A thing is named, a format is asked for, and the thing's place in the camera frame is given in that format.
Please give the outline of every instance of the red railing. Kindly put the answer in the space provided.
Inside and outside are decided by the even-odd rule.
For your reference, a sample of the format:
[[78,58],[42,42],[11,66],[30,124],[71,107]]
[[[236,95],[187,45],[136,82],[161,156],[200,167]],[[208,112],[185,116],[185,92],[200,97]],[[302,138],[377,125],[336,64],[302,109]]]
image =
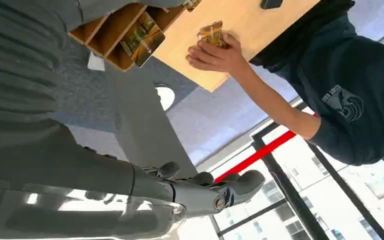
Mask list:
[[270,154],[275,149],[277,149],[278,147],[282,146],[284,143],[286,143],[287,141],[291,140],[295,136],[296,136],[296,134],[291,132],[291,131],[286,132],[282,136],[276,138],[275,140],[273,140],[272,142],[270,142],[266,146],[264,146],[261,149],[259,149],[252,156],[248,157],[247,159],[245,159],[244,161],[242,161],[238,165],[234,166],[229,171],[225,172],[224,174],[222,174],[221,176],[216,178],[215,182],[219,183],[220,181],[222,181],[225,177],[229,176],[230,174],[238,174],[238,173],[240,173],[241,171],[243,171],[244,169],[246,169],[247,167],[249,167],[250,165],[252,165],[256,161],[264,158],[265,156],[267,156],[268,154]]

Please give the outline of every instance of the black object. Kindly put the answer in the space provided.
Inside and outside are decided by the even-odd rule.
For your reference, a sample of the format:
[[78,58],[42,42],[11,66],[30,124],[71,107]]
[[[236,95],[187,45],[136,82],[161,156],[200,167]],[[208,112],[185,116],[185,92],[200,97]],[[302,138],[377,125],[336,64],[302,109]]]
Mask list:
[[284,0],[262,0],[261,8],[262,9],[275,9],[280,8]]

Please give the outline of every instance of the glass wall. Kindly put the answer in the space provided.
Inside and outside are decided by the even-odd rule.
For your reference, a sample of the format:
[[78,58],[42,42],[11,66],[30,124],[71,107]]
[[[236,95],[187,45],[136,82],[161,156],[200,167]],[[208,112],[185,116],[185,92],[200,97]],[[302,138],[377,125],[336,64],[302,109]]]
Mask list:
[[[246,157],[254,154],[256,150],[253,147],[245,149],[239,153],[244,160]],[[211,174],[217,178],[221,174],[233,167],[229,161],[225,165],[214,169]],[[285,197],[269,173],[266,165],[262,160],[259,160],[249,166],[239,174],[243,174],[249,170],[257,170],[265,177],[265,184],[260,192],[258,192],[250,201],[228,208],[219,214],[214,215],[220,230],[225,230],[228,227],[242,221],[259,211],[272,206],[283,200]],[[287,202],[279,204],[275,209],[264,213],[248,221],[247,223],[227,232],[223,235],[225,240],[310,240],[300,220],[291,209]]]
[[[286,131],[279,126],[262,140],[268,144]],[[323,154],[384,229],[384,162],[349,166]],[[304,139],[296,136],[272,155],[330,239],[380,239]]]
[[177,230],[178,238],[167,240],[219,240],[209,216],[194,217],[186,220]]
[[[303,111],[313,114],[309,108]],[[288,132],[284,126],[272,125],[268,129],[270,132],[263,130],[254,136],[254,140],[263,141],[267,145]],[[322,162],[332,165],[384,229],[384,161],[350,166],[319,150],[322,154],[318,152],[317,156],[321,159],[304,139],[295,136],[271,154],[330,240],[380,240],[369,224],[371,221],[363,217]],[[212,169],[211,174],[217,178],[255,152],[249,146]],[[214,216],[223,233],[222,237],[225,240],[311,239],[265,163],[259,160],[243,172],[251,169],[264,175],[265,184],[250,201]]]

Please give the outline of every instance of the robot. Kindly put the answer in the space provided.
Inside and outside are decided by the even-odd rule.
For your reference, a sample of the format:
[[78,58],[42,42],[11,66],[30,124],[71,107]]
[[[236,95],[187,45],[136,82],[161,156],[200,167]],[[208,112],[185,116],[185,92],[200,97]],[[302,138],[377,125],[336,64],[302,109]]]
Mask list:
[[157,238],[185,219],[250,200],[265,182],[255,170],[214,183],[208,172],[173,180],[180,172],[174,162],[160,168],[120,163],[119,182],[129,184],[115,184],[114,193],[85,190],[87,184],[74,189],[69,182],[49,186],[34,179],[0,179],[0,239]]
[[[136,2],[170,8],[184,0],[2,0],[0,6],[49,6],[69,32]],[[265,181],[254,170],[218,183],[207,172],[176,179],[180,169],[173,162],[141,168],[79,146],[66,126],[51,119],[10,120],[0,128],[0,239],[156,238],[185,219],[248,201]]]

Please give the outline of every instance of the floor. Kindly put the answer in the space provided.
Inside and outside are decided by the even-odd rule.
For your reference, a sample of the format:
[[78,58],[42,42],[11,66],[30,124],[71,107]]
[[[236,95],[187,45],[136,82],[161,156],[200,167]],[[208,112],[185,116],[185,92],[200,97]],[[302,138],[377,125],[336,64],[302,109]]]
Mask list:
[[[349,17],[359,34],[374,40],[384,36],[384,1],[356,0]],[[59,111],[53,118],[82,129],[112,133],[113,112],[109,107],[105,73],[87,69],[88,57],[86,48],[69,41],[58,70],[62,83],[53,93],[60,102]],[[297,97],[284,80],[263,68],[256,67],[255,70],[286,100]],[[144,68],[133,71],[145,71],[154,83],[166,84],[175,91],[176,100],[167,116],[194,164],[216,153],[267,117],[233,79],[210,94],[155,58]]]

